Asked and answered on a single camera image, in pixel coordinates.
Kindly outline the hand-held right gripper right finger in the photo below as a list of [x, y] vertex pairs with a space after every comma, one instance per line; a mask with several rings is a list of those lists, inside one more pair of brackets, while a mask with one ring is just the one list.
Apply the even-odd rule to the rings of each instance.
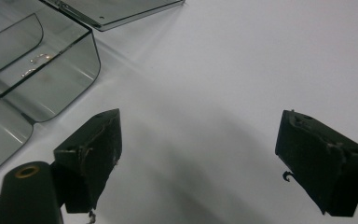
[[358, 206], [358, 144], [319, 120], [285, 110], [275, 154], [320, 210], [351, 217]]

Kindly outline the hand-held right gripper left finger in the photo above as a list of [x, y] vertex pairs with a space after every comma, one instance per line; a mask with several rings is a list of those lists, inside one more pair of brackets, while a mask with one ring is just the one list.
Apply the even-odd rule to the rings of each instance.
[[95, 209], [121, 153], [118, 109], [85, 122], [54, 149], [53, 179], [59, 204], [69, 213]]

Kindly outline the clear grey plastic compartment box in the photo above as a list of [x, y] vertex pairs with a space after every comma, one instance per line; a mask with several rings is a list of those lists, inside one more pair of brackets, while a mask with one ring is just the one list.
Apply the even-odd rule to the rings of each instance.
[[[0, 0], [0, 166], [98, 77], [94, 32], [185, 0]], [[52, 58], [30, 63], [46, 53]], [[35, 68], [32, 74], [21, 74]]]

